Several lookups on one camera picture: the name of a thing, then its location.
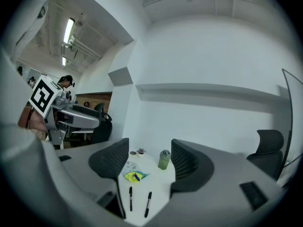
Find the marker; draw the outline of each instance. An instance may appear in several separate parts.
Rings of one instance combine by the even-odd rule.
[[[131,211],[133,211],[133,188],[130,187],[129,188],[129,194],[130,194],[130,197],[129,197],[129,200],[130,200],[130,209]]]
[[[146,211],[145,211],[145,215],[144,215],[145,218],[148,216],[148,211],[150,210],[151,199],[152,199],[152,193],[150,192],[148,194],[148,202],[147,202],[147,207],[146,207]]]

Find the green cup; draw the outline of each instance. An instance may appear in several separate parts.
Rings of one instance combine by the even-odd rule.
[[[167,166],[169,165],[170,158],[171,158],[171,153],[169,150],[165,149],[161,151],[158,168],[162,170],[166,170]]]

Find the ceiling light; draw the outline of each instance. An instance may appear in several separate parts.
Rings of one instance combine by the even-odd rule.
[[[71,34],[71,29],[74,23],[75,20],[72,18],[70,18],[67,22],[67,26],[64,34],[64,40],[63,40],[65,43],[68,43],[68,39],[70,38],[70,34]]]

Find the desk surface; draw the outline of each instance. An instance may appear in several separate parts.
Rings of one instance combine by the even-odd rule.
[[[120,196],[126,214],[125,221],[135,226],[143,226],[169,202],[170,185],[175,181],[175,168],[170,161],[167,169],[161,170],[158,168],[158,159],[146,153],[142,158],[129,155],[128,161],[138,164],[143,173],[150,173],[139,183],[129,182],[122,174],[118,178]],[[130,211],[130,187],[133,187],[133,211]],[[148,217],[145,218],[149,192],[152,192],[152,197]]]

